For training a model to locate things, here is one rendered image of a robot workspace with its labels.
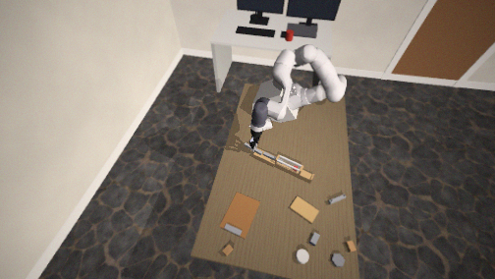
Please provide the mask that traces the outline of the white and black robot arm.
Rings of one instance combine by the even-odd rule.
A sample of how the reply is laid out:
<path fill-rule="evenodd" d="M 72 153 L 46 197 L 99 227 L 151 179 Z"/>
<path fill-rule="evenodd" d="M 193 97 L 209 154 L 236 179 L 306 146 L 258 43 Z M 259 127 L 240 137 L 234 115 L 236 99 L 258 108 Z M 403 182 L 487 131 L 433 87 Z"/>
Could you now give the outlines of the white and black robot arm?
<path fill-rule="evenodd" d="M 292 68 L 305 64 L 313 67 L 323 84 L 326 96 L 321 84 L 308 88 L 292 83 L 290 77 Z M 311 44 L 304 45 L 294 52 L 288 49 L 283 50 L 274 63 L 272 77 L 284 89 L 282 99 L 279 103 L 261 97 L 255 102 L 249 125 L 255 132 L 272 129 L 272 123 L 267 116 L 276 121 L 282 120 L 286 115 L 287 104 L 292 110 L 296 110 L 324 98 L 331 102 L 338 102 L 344 95 L 347 85 L 345 77 L 337 76 L 335 68 L 322 50 Z"/>

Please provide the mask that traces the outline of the white short cylinder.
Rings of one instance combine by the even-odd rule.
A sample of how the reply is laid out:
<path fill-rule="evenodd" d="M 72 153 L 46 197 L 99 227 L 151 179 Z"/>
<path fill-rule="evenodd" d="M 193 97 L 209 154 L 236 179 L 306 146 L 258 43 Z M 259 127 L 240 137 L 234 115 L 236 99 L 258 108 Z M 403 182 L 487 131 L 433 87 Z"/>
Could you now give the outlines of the white short cylinder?
<path fill-rule="evenodd" d="M 309 255 L 306 250 L 298 250 L 296 253 L 296 260 L 300 264 L 304 264 L 308 261 Z"/>

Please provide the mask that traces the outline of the tan flat rectangular board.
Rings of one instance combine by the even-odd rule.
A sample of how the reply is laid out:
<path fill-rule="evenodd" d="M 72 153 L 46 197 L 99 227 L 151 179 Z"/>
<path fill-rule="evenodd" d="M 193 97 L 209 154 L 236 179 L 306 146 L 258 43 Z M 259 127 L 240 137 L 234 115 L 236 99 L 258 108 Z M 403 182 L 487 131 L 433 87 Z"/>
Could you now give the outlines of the tan flat rectangular board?
<path fill-rule="evenodd" d="M 290 209 L 296 212 L 309 223 L 312 223 L 319 210 L 297 196 Z"/>

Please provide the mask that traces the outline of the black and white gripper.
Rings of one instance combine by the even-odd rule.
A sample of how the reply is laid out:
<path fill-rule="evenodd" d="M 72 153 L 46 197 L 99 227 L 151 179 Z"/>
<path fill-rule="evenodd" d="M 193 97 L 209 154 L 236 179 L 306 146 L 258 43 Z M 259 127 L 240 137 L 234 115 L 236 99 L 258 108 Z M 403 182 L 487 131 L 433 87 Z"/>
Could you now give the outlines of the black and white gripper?
<path fill-rule="evenodd" d="M 250 132 L 251 132 L 251 139 L 249 140 L 249 146 L 250 146 L 250 150 L 254 152 L 254 149 L 258 145 L 259 138 L 262 135 L 262 131 L 255 132 L 252 129 L 250 129 Z"/>

